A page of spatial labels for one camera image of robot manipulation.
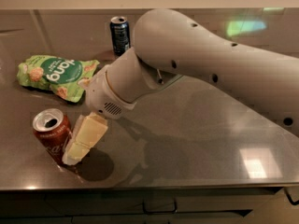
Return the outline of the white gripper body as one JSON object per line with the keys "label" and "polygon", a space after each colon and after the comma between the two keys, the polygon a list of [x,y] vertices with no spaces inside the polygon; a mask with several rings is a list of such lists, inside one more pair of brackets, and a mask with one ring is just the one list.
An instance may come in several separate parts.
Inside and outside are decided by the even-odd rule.
{"label": "white gripper body", "polygon": [[119,119],[125,113],[135,108],[135,103],[123,101],[114,92],[108,82],[110,66],[105,65],[91,79],[84,82],[86,91],[86,105],[92,112],[107,119]]}

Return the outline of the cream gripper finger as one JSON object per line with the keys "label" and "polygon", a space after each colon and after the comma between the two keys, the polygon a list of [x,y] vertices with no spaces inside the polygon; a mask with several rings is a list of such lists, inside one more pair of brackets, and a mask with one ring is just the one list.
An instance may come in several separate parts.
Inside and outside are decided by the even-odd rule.
{"label": "cream gripper finger", "polygon": [[94,112],[80,115],[71,139],[66,145],[62,161],[66,165],[76,165],[89,153],[107,131],[107,120]]}

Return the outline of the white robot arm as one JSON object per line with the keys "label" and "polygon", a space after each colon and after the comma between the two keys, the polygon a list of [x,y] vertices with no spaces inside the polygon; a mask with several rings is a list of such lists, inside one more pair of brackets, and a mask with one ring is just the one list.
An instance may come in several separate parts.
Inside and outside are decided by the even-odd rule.
{"label": "white robot arm", "polygon": [[78,84],[92,112],[117,119],[180,76],[199,78],[299,133],[298,58],[225,40],[171,9],[144,13],[134,46]]}

